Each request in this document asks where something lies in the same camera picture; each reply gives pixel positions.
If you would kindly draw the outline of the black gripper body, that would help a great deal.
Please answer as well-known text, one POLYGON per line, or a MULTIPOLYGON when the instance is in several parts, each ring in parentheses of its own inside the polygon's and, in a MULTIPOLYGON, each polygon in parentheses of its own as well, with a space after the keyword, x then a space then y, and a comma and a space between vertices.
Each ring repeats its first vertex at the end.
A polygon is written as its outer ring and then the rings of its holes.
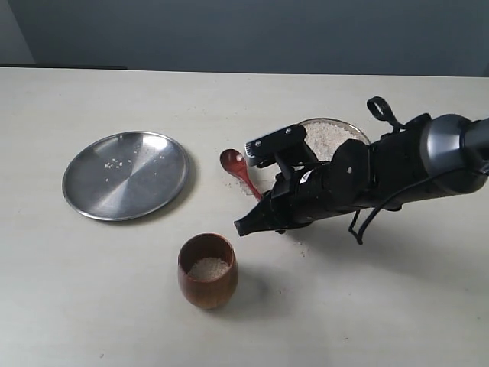
POLYGON ((290 180, 277 174, 267 205, 268 228, 302 228, 372 206, 370 158, 369 145, 348 139, 329 162, 306 164, 290 180))

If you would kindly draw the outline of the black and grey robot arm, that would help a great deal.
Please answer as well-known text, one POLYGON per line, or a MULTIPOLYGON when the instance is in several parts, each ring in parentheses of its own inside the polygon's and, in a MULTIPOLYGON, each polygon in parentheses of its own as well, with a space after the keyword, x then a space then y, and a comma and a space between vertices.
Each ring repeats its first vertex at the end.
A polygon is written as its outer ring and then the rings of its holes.
POLYGON ((398 211, 406 203, 473 193, 488 175, 488 122, 460 115, 420 115, 372 144, 349 139, 330 161, 290 125, 248 142, 256 167, 277 164, 273 187, 235 222, 239 235, 284 232, 368 209, 398 211))

